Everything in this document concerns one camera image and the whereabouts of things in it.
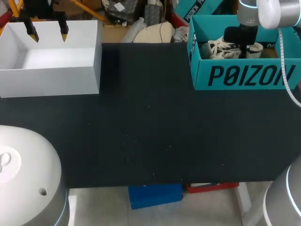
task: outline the cable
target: cable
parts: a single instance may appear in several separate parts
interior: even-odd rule
[[[162,35],[161,35],[161,27],[162,27],[163,24],[164,24],[164,23],[162,23],[161,26],[160,26],[160,36],[161,36],[161,42],[162,42],[162,43],[163,43],[163,40],[162,40]]]
[[[281,70],[282,70],[282,78],[284,82],[285,89],[290,96],[290,98],[294,101],[295,104],[297,104],[299,107],[301,107],[301,103],[293,96],[290,87],[288,86],[287,79],[286,79],[286,73],[285,73],[285,63],[284,63],[284,48],[283,48],[283,37],[282,32],[280,29],[278,29],[279,33],[279,42],[280,42],[280,58],[281,58]]]

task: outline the tiled floor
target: tiled floor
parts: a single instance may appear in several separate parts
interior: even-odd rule
[[[269,182],[247,183],[251,199]],[[70,190],[69,226],[241,226],[233,189],[184,194],[180,202],[132,210],[127,187]]]

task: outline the black table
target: black table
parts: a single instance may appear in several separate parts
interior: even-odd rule
[[[285,90],[195,91],[183,44],[104,44],[101,93],[0,99],[0,124],[47,138],[69,188],[274,180],[301,152]]]

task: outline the teal cardboard box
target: teal cardboard box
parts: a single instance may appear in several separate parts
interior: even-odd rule
[[[189,23],[193,15],[211,15],[221,2],[222,0],[181,0],[174,10]]]
[[[198,44],[223,36],[228,26],[238,26],[236,16],[193,16],[187,51],[195,90],[285,89],[280,58],[202,59]],[[285,71],[290,89],[301,78],[301,42],[292,27],[283,28]],[[278,30],[258,28],[256,42],[275,47],[280,57]]]

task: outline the white box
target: white box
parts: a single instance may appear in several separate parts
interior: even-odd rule
[[[34,22],[39,42],[24,23],[9,23],[0,37],[0,97],[98,94],[102,23],[67,21],[63,41],[57,21]]]

